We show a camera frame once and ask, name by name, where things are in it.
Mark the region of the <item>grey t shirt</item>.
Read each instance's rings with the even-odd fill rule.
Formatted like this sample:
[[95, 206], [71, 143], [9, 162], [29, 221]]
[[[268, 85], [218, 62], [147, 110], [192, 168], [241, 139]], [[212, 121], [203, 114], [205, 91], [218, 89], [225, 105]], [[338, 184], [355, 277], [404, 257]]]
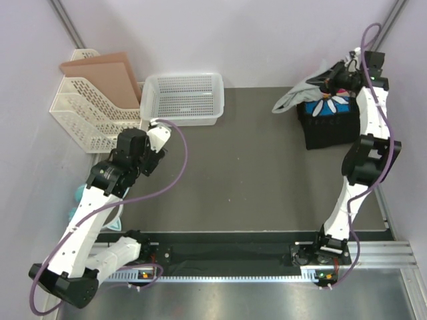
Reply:
[[307, 80], [323, 74], [329, 68], [327, 61], [323, 59], [317, 71], [305, 77], [276, 102], [272, 113], [284, 113], [300, 103], [320, 100], [323, 93], [318, 86], [308, 84]]

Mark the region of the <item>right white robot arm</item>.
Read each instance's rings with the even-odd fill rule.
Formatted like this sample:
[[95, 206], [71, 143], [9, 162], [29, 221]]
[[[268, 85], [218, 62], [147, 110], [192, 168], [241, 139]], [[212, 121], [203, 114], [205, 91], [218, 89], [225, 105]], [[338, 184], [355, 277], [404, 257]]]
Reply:
[[299, 245], [294, 263], [299, 266], [326, 264], [334, 259], [348, 262], [348, 240], [355, 237], [353, 221], [369, 195], [383, 180], [399, 155], [402, 144], [395, 140], [388, 122], [388, 79], [382, 76], [385, 54], [350, 52], [345, 60], [304, 81], [309, 89], [336, 96], [340, 89], [356, 96], [360, 110], [360, 136], [342, 162], [344, 183], [336, 206], [311, 245]]

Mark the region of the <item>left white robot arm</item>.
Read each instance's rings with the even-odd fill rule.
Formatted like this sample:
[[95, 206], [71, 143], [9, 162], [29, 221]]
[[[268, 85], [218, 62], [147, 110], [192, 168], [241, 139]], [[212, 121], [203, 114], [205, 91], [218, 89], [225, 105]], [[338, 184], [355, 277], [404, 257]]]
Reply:
[[125, 129], [118, 135], [109, 157], [91, 168], [60, 248], [50, 259], [31, 266], [29, 277], [36, 286], [82, 309], [95, 297], [99, 285], [120, 267], [132, 261], [140, 265], [149, 261], [151, 248], [138, 231], [126, 233], [113, 247], [94, 257], [89, 254], [113, 211], [112, 205], [124, 198], [140, 175], [150, 176], [165, 156], [164, 146], [170, 136], [163, 125], [148, 131]]

